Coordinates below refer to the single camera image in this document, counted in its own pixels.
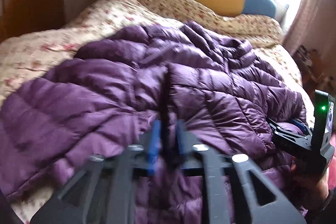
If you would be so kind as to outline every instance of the quilted fabric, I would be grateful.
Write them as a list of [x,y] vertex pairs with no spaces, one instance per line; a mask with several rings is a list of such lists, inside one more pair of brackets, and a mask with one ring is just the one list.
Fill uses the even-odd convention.
[[[281,189],[291,157],[275,151],[266,117],[305,121],[300,93],[255,55],[248,41],[218,35],[189,22],[180,30],[126,27],[82,47],[73,60],[22,85],[0,111],[0,187],[14,198],[45,174],[59,183],[93,153],[122,152],[153,120],[174,123],[222,153],[246,153]],[[157,172],[139,183],[136,223],[200,223],[199,177]]]

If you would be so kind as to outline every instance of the black device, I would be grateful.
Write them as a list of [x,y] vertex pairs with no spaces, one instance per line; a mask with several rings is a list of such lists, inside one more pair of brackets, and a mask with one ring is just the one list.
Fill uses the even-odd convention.
[[288,122],[296,125],[304,135],[281,128],[267,118],[273,131],[272,141],[279,148],[301,160],[303,173],[323,175],[334,155],[335,148],[330,144],[333,127],[335,99],[328,93],[315,90],[315,125],[310,129],[297,119]]
[[[93,155],[30,223],[133,224],[137,180],[155,172],[160,132],[161,122],[155,121],[152,130],[121,155],[107,159]],[[179,168],[186,176],[203,177],[202,224],[231,223],[223,176],[230,179],[236,224],[306,223],[247,155],[220,154],[185,131],[183,121],[177,122],[176,136]],[[0,215],[7,215],[8,224],[19,224],[8,204],[0,207]]]

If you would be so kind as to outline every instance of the curtain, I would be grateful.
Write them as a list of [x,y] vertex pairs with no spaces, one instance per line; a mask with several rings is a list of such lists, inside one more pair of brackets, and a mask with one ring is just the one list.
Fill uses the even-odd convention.
[[336,78],[336,0],[301,0],[283,42],[291,55],[300,45],[317,49],[327,73]]

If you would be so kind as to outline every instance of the blue clip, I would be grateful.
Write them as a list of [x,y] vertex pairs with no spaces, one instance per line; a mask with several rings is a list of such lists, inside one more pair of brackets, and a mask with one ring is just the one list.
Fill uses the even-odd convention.
[[290,119],[288,122],[298,127],[304,135],[311,135],[309,128],[298,119]]
[[152,176],[155,173],[155,161],[159,154],[161,121],[155,120],[151,132],[152,138],[148,149],[148,175]]

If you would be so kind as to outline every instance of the bed sheet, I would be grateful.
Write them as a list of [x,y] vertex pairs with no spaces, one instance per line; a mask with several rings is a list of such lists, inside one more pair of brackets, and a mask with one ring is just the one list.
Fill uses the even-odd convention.
[[[267,16],[221,17],[194,0],[99,0],[85,9],[63,29],[26,34],[0,44],[0,105],[27,80],[43,75],[49,68],[70,59],[84,44],[112,35],[133,25],[161,24],[179,28],[194,20],[219,34],[248,39],[256,54],[266,59],[292,90],[302,93],[307,122],[313,123],[313,106],[301,86],[300,72],[281,46],[283,33]],[[12,203],[17,215],[29,223],[34,213],[50,198],[53,186],[46,181]]]

